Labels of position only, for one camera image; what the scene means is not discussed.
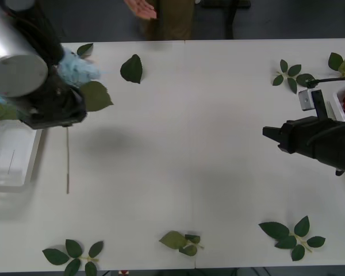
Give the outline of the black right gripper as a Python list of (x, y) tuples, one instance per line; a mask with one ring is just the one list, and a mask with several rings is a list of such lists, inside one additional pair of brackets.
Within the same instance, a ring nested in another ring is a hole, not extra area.
[(338, 123), (332, 119), (319, 120), (311, 116), (288, 120), (281, 127), (263, 127), (263, 136), (276, 141), (289, 154), (300, 154), (336, 168), (335, 139), (332, 137)]

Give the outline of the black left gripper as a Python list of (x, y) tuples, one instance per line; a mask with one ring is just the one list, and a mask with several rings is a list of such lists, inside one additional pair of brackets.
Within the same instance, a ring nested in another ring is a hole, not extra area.
[(53, 101), (44, 103), (42, 110), (18, 111), (18, 119), (32, 129), (71, 127), (87, 116), (85, 98), (81, 91), (68, 86), (66, 91), (56, 92)]

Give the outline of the person's hand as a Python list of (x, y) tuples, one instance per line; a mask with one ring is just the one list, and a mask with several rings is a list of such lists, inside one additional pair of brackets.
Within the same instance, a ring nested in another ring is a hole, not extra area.
[(130, 11), (136, 16), (144, 20), (157, 19), (155, 8), (145, 0), (124, 0)]

